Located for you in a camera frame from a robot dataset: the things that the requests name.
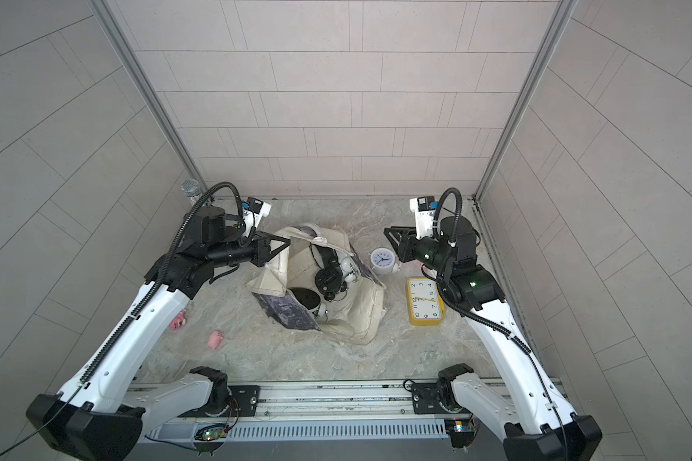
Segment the white twin-bell alarm clock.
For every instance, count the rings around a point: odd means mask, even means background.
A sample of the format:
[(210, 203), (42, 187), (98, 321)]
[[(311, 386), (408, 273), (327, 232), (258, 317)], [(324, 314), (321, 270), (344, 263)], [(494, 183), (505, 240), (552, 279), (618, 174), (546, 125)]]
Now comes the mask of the white twin-bell alarm clock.
[(371, 269), (376, 275), (388, 275), (397, 272), (401, 263), (396, 253), (388, 248), (377, 248), (370, 254)]

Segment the beige canvas tote bag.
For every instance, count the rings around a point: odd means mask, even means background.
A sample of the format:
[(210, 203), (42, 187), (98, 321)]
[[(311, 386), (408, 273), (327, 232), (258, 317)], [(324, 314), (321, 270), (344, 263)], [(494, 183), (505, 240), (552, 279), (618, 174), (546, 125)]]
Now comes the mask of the beige canvas tote bag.
[(316, 330), (367, 345), (384, 316), (386, 287), (342, 230), (306, 223), (278, 230), (289, 245), (247, 287), (264, 313), (288, 330)]

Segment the yellow rectangular alarm clock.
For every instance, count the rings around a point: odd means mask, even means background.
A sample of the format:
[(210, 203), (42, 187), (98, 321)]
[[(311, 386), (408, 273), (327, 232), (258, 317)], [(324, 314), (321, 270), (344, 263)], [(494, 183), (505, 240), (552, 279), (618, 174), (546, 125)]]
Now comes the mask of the yellow rectangular alarm clock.
[(445, 313), (436, 283), (428, 278), (411, 278), (407, 281), (409, 322), (416, 327), (439, 325)]

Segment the black alarm clock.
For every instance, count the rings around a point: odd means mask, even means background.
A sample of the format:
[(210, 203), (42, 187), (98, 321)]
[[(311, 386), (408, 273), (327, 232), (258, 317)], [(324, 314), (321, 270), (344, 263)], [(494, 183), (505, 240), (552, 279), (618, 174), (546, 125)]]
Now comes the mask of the black alarm clock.
[(334, 301), (336, 295), (347, 290), (339, 267), (339, 255), (328, 247), (313, 246), (313, 258), (319, 267), (314, 277), (316, 288), (327, 302)]

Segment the large white twin-bell clock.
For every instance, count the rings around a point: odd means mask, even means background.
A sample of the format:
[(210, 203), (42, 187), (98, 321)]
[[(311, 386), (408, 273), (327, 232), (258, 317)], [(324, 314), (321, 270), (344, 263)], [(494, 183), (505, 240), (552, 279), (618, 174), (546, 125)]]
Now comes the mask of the large white twin-bell clock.
[(349, 255), (345, 255), (339, 260), (339, 267), (342, 280), (346, 284), (354, 284), (359, 280), (359, 267)]

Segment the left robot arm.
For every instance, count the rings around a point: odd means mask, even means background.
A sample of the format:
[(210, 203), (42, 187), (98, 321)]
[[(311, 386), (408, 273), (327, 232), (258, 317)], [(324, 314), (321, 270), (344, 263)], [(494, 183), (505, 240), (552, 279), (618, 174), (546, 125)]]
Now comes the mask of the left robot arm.
[(221, 207), (190, 211), (170, 251), (146, 274), (138, 295), (97, 352), (56, 394), (40, 394), (26, 417), (43, 441), (80, 460), (122, 460), (152, 429), (190, 411), (230, 415), (228, 376), (197, 367), (147, 397), (128, 390), (172, 321), (204, 284), (243, 263), (262, 267), (289, 245), (258, 226), (271, 205), (249, 198), (236, 215)]

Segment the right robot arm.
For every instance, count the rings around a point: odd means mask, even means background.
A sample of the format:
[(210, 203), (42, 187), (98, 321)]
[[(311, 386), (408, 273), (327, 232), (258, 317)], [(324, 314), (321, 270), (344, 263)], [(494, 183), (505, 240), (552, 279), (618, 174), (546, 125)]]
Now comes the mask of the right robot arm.
[(466, 364), (442, 370), (437, 385), (447, 408), (477, 417), (503, 444), (509, 460), (589, 460), (603, 439), (593, 417), (563, 397), (526, 343), (507, 297), (478, 263), (478, 232), (464, 217), (446, 217), (428, 234), (413, 227), (384, 230), (399, 261), (436, 273), (438, 295), (459, 313), (488, 350), (509, 397), (482, 382)]

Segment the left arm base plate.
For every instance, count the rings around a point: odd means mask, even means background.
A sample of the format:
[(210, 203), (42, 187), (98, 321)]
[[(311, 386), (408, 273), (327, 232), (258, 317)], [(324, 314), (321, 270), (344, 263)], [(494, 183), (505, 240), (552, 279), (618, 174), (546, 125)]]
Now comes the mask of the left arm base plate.
[(230, 397), (221, 409), (192, 409), (180, 418), (222, 418), (223, 416), (253, 417), (256, 414), (261, 388), (257, 385), (230, 385)]

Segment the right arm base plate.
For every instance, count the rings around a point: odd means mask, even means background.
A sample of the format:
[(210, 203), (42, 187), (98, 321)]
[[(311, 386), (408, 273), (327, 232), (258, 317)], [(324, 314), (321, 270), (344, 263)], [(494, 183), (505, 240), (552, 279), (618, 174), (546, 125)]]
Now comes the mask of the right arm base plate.
[(437, 382), (405, 380), (403, 388), (411, 394), (413, 412), (417, 415), (472, 415), (470, 410), (451, 403)]

